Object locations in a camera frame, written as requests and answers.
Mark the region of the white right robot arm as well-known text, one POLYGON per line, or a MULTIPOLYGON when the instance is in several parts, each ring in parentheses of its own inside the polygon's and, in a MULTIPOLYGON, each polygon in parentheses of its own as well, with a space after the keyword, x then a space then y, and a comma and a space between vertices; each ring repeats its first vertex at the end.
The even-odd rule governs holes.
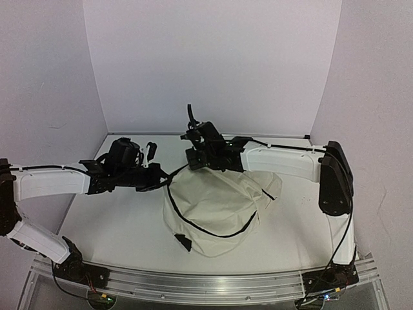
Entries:
POLYGON ((181 139, 192 143, 185 153, 193 171, 274 172, 319 185, 318 205, 327 217, 334 251, 317 279, 324 284, 348 285, 356 275, 354 178, 340 143, 297 147, 264 143, 252 137, 227 140, 211 122, 197 121, 191 104, 187 105, 187 113, 188 128, 181 139))

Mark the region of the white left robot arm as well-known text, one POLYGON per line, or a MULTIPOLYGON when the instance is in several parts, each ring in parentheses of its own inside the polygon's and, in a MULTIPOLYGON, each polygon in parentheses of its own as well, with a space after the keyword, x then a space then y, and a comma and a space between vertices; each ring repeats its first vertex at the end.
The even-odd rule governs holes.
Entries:
POLYGON ((100 156, 73 164, 17 165, 1 158, 1 236, 60 264, 71 280, 82 280, 86 265, 75 243, 33 221, 26 213, 29 201, 98 195, 118 188, 157 190, 169 175, 154 161, 156 152, 154 142, 141 147, 119 138, 100 156))

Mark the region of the beige canvas student bag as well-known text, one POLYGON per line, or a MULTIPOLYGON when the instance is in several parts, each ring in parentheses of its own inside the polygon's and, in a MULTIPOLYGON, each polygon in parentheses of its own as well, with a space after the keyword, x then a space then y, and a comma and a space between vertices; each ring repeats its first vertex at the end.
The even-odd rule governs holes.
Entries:
POLYGON ((163 219, 186 251, 214 258, 259 226, 277 206, 282 187, 273 172, 184 168, 164 188, 163 219))

